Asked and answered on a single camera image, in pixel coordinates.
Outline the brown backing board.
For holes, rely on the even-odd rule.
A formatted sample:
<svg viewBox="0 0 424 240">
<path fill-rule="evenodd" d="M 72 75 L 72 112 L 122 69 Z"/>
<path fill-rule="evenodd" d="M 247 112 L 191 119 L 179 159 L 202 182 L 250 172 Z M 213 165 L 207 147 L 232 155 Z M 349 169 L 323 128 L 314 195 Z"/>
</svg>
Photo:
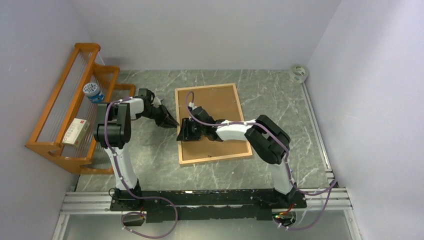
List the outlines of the brown backing board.
<svg viewBox="0 0 424 240">
<path fill-rule="evenodd" d="M 176 117 L 180 124 L 177 128 L 178 133 L 183 125 L 182 119 L 189 117 L 186 109 L 186 96 L 189 91 L 193 91 L 194 96 L 189 96 L 187 100 L 194 99 L 194 105 L 205 109 L 215 120 L 245 120 L 234 83 L 177 88 L 175 89 L 175 105 Z M 250 143 L 241 140 L 219 142 L 210 141 L 203 136 L 198 141 L 179 141 L 177 145 L 181 166 L 249 158 L 253 155 Z"/>
</svg>

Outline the light wooden picture frame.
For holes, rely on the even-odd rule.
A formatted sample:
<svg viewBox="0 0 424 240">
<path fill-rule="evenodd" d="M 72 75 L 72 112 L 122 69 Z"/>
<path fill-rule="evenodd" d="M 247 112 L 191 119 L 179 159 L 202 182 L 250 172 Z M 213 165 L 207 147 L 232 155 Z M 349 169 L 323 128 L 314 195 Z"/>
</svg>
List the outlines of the light wooden picture frame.
<svg viewBox="0 0 424 240">
<path fill-rule="evenodd" d="M 177 88 L 175 104 L 180 166 L 252 156 L 234 83 Z"/>
</svg>

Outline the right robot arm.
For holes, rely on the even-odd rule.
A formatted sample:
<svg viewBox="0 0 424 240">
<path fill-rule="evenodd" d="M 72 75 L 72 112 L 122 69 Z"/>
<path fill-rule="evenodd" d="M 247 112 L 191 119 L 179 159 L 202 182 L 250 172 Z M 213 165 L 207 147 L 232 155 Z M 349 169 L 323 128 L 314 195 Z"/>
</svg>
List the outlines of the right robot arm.
<svg viewBox="0 0 424 240">
<path fill-rule="evenodd" d="M 177 141 L 193 142 L 206 137 L 215 142 L 248 142 L 260 159 L 270 166 L 276 204 L 286 208 L 294 202 L 296 183 L 286 168 L 291 139 L 268 116 L 261 114 L 249 121 L 230 121 L 214 119 L 201 106 L 189 104 L 187 110 L 189 116 L 182 120 Z"/>
</svg>

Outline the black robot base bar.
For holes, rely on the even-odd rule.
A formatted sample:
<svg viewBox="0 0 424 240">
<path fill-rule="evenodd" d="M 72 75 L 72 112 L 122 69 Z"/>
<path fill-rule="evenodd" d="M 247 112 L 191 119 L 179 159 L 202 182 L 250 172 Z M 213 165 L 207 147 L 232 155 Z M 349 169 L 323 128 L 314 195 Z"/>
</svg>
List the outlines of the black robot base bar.
<svg viewBox="0 0 424 240">
<path fill-rule="evenodd" d="M 126 201 L 111 195 L 112 212 L 143 212 L 147 223 L 188 220 L 254 218 L 267 221 L 288 209 L 305 209 L 304 194 L 296 191 L 294 202 L 278 201 L 272 188 L 227 190 L 144 190 L 144 200 Z"/>
</svg>

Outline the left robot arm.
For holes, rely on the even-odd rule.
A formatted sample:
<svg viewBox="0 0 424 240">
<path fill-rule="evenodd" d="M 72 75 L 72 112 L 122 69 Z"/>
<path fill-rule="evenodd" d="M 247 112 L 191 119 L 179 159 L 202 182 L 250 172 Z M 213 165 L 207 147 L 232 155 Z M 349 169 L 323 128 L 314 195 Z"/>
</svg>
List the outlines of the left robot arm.
<svg viewBox="0 0 424 240">
<path fill-rule="evenodd" d="M 132 136 L 132 120 L 147 118 L 160 128 L 175 129 L 179 126 L 169 110 L 147 89 L 140 88 L 136 96 L 98 104 L 93 137 L 105 150 L 115 175 L 114 195 L 123 200 L 130 210 L 142 206 L 139 179 L 129 153 L 128 143 Z"/>
</svg>

